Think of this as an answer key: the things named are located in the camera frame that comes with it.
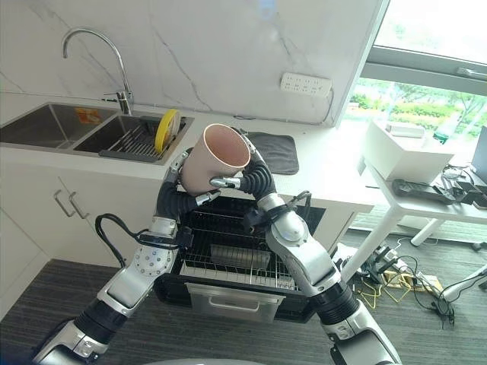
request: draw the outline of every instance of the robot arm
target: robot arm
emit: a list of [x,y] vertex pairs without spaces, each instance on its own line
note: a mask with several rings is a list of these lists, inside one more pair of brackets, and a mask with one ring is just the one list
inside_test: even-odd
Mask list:
[[248,221],[266,221],[266,242],[285,263],[301,291],[309,298],[321,325],[334,342],[332,358],[337,365],[385,365],[401,363],[396,349],[352,290],[328,252],[311,235],[306,222],[276,193],[272,174],[252,143],[255,166],[262,170],[253,176],[255,189],[249,189],[250,173],[243,178],[215,178],[211,184],[249,192],[257,200],[260,213]]
[[[364,305],[353,297],[327,251],[278,196],[272,174],[259,152],[246,140],[252,160],[243,177],[215,178],[212,185],[253,194],[259,210],[248,221],[250,225],[265,224],[269,248],[287,265],[335,343],[331,354],[336,364],[400,363],[389,339]],[[179,170],[187,156],[186,152],[181,154],[168,169],[151,228],[141,236],[142,243],[130,266],[115,274],[88,308],[40,350],[34,363],[79,365],[95,361],[107,351],[111,338],[148,296],[155,279],[172,269],[178,248],[191,240],[190,233],[177,229],[179,214],[219,195],[209,192],[191,197],[177,191]]]
[[187,157],[184,152],[170,165],[151,227],[140,236],[142,243],[138,244],[131,264],[119,270],[87,309],[40,349],[34,363],[79,365],[95,361],[149,295],[155,279],[172,269],[178,248],[191,244],[191,233],[178,231],[178,215],[217,198],[220,192],[192,197],[177,191],[179,171]]

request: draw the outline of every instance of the white cabinet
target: white cabinet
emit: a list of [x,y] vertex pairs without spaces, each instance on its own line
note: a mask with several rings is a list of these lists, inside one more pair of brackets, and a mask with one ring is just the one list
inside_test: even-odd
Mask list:
[[[87,221],[93,227],[98,215],[112,213],[120,217],[132,232],[149,228],[154,213],[161,179],[143,179],[109,173],[80,170],[63,171],[62,181]],[[122,253],[128,263],[132,261],[136,242],[120,227],[109,220],[102,228],[110,242]]]
[[90,224],[75,213],[64,171],[2,161],[2,209],[51,259],[116,265]]

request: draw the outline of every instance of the table leg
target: table leg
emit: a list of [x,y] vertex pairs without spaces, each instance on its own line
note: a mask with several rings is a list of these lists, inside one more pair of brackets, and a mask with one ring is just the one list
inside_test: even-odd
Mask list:
[[442,224],[444,223],[443,219],[431,219],[425,227],[418,232],[412,239],[411,244],[413,246],[418,247],[421,245],[431,234]]
[[345,264],[342,270],[342,278],[345,282],[349,281],[356,271],[367,261],[374,250],[386,239],[390,231],[404,217],[399,209],[389,208],[386,215],[379,224],[369,233],[365,241],[360,245],[357,252]]
[[[485,271],[485,270],[487,270],[487,265],[481,267],[479,270],[477,270],[477,271],[473,272],[472,274],[470,274],[469,276],[467,276],[464,279],[464,280],[467,280],[467,281],[464,281],[463,283],[454,285],[453,287],[449,287],[448,289],[446,289],[443,292],[444,299],[446,301],[448,301],[448,302],[457,299],[461,290],[463,290],[466,287],[469,287],[470,285],[472,285],[472,281],[478,280],[478,279],[472,279],[472,280],[468,280],[468,279],[474,278],[475,276],[479,276],[479,274],[481,272]],[[479,280],[479,282],[477,284],[479,286],[482,286],[483,287],[483,285],[484,285],[485,282],[487,282],[487,276],[484,276],[484,278],[481,279],[481,280]]]

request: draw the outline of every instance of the kitchen sink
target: kitchen sink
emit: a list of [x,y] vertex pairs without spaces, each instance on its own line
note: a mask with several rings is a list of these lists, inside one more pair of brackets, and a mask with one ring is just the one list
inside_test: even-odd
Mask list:
[[0,128],[0,142],[67,149],[115,115],[115,109],[48,103]]
[[193,118],[181,116],[178,133],[160,153],[154,139],[161,114],[48,103],[0,128],[6,147],[51,150],[63,154],[165,163]]

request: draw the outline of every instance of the sticker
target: sticker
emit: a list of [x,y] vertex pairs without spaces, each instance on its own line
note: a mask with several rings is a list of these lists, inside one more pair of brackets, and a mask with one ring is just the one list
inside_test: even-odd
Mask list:
[[75,108],[81,124],[100,124],[101,117],[97,109]]

